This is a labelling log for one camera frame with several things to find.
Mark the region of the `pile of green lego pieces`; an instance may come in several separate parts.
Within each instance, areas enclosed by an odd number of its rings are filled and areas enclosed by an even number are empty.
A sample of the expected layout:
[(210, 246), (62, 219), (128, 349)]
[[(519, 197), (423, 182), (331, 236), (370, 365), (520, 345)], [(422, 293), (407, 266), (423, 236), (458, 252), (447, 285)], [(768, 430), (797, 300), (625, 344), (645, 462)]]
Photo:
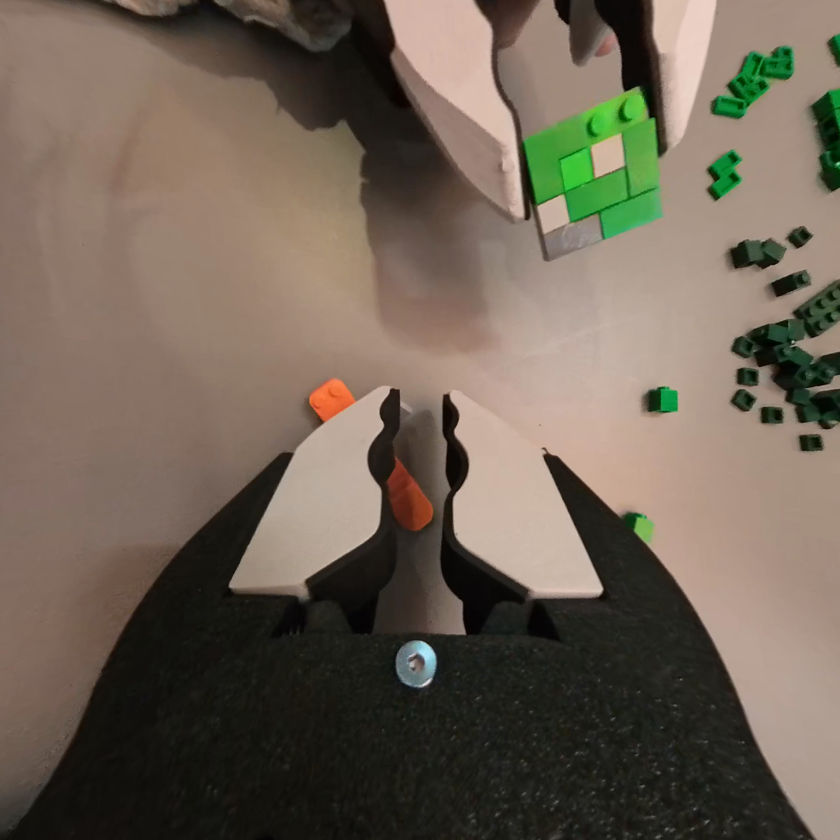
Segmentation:
[[(727, 84), (728, 91), (710, 101), (710, 114), (729, 120), (742, 119), (775, 81), (788, 81), (795, 73), (795, 51), (781, 45), (769, 54), (750, 51), (739, 72)], [(833, 193), (839, 189), (839, 89), (823, 94), (810, 107), (820, 144), (819, 176)], [(712, 162), (707, 172), (711, 178), (708, 193), (720, 200), (741, 183), (739, 165), (742, 157), (731, 150)]]

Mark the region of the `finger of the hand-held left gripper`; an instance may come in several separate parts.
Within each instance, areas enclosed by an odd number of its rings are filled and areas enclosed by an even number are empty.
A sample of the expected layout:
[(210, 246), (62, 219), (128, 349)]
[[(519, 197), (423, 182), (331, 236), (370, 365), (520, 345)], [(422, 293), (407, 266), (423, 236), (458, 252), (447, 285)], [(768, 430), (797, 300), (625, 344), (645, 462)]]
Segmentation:
[(704, 72), (715, 1), (619, 1), (613, 31), (623, 88), (638, 88), (657, 124), (658, 154), (683, 139)]
[(522, 133), (497, 74), (494, 28), (474, 1), (385, 1), (391, 63), (450, 163), (499, 212), (529, 215)]

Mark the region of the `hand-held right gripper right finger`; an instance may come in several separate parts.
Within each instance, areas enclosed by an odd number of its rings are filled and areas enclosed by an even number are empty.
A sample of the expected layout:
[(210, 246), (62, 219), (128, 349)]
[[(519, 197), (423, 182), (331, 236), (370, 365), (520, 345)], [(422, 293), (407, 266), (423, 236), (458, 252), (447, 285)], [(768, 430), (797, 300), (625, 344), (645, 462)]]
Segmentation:
[(595, 599), (604, 586), (547, 456), (461, 391), (444, 395), (441, 566), (461, 601)]

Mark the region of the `orange brick separator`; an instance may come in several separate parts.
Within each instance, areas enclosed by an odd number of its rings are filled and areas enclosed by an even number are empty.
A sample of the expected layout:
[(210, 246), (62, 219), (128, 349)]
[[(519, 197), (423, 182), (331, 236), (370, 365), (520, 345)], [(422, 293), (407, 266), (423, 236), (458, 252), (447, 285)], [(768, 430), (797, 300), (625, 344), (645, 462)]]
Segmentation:
[[(319, 385), (310, 393), (308, 401), (322, 423), (355, 403), (349, 387), (336, 378)], [(433, 519), (433, 505), (398, 457), (395, 457), (387, 488), (396, 522), (410, 532), (425, 529)]]

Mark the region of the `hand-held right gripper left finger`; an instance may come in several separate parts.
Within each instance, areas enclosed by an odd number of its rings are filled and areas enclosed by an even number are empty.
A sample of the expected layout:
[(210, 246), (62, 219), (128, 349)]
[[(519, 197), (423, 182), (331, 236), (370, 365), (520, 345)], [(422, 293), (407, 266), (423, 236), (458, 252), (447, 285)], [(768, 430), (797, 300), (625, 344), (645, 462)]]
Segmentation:
[(401, 395), (375, 388), (291, 455), (229, 588), (302, 602), (366, 603), (396, 563), (386, 483)]

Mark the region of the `green lego assembly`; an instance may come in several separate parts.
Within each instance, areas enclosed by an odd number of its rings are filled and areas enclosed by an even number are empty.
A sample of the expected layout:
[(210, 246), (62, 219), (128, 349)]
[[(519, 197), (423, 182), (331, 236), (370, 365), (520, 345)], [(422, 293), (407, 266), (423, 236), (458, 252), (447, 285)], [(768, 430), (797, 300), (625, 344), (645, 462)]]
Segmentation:
[(642, 87), (531, 134), (523, 153), (547, 261), (662, 215), (658, 126)]

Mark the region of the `heap of dark green lego pieces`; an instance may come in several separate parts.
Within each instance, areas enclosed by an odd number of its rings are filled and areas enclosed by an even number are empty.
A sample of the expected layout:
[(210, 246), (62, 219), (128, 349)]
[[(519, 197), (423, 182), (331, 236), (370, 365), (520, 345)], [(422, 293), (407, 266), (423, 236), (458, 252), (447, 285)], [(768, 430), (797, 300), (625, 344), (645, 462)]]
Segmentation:
[[(790, 248), (801, 249), (812, 239), (811, 229), (804, 225), (792, 228), (785, 245), (776, 238), (744, 239), (729, 249), (729, 264), (734, 270), (777, 267)], [(806, 291), (811, 285), (811, 273), (800, 269), (775, 278), (769, 289), (779, 299)], [(790, 317), (767, 322), (737, 336), (731, 343), (731, 352), (751, 365), (736, 371), (738, 389), (730, 404), (742, 413), (752, 411), (758, 404), (753, 392), (760, 384), (761, 371), (766, 369), (771, 384), (782, 392), (794, 419), (822, 430), (798, 434), (798, 449), (806, 454), (822, 453), (823, 433), (839, 425), (838, 351), (814, 355), (804, 342), (838, 330), (838, 323), (839, 283), (835, 280), (794, 308)]]

